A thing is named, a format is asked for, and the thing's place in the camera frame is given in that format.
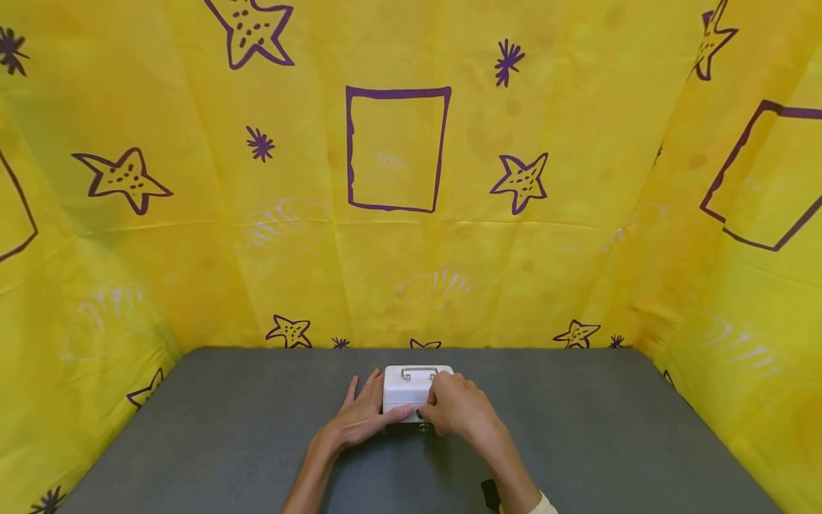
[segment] white plastic case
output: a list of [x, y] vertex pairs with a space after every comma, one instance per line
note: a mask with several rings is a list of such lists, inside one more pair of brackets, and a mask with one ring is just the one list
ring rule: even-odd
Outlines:
[[[407, 366], [386, 366], [385, 385], [382, 388], [382, 411], [394, 407], [413, 405], [419, 407], [428, 401], [428, 390], [438, 373], [453, 373], [451, 366], [415, 364]], [[420, 423], [422, 420], [414, 411], [401, 423]]]

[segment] gray mat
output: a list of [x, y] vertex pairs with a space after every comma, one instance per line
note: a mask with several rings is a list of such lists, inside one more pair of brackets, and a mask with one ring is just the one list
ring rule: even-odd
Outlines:
[[[353, 374], [449, 364], [507, 424], [538, 487], [572, 512], [779, 512], [633, 350], [201, 349], [183, 358], [60, 514], [277, 512]], [[487, 512], [455, 438], [394, 426], [343, 454], [326, 512]]]

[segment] box handle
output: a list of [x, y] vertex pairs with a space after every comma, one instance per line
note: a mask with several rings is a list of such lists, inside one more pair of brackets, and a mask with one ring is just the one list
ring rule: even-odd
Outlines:
[[408, 368], [402, 368], [399, 371], [399, 375], [406, 382], [411, 382], [411, 375], [409, 375], [405, 372], [406, 369], [408, 369], [409, 371], [410, 370], [414, 370], [414, 371], [433, 371], [434, 373], [431, 373], [431, 376], [429, 377], [429, 380], [431, 380], [432, 382], [434, 381], [434, 377], [440, 372], [439, 369], [432, 368], [430, 366], [411, 366], [411, 367], [408, 367]]

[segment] yellow cloth wall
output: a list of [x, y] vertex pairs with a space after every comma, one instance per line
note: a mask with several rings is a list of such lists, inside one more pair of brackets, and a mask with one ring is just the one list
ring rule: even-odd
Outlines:
[[635, 345], [822, 512], [818, 2], [27, 0], [0, 27], [0, 512], [58, 507], [202, 345]]

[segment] white sleeve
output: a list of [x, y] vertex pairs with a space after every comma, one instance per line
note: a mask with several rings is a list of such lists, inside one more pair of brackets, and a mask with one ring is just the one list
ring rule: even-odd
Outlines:
[[529, 512], [529, 514], [558, 514], [554, 506], [551, 504], [551, 502], [548, 501], [548, 498], [545, 498], [545, 494], [541, 494], [543, 496], [543, 499], [539, 501], [537, 506], [534, 507], [533, 510]]

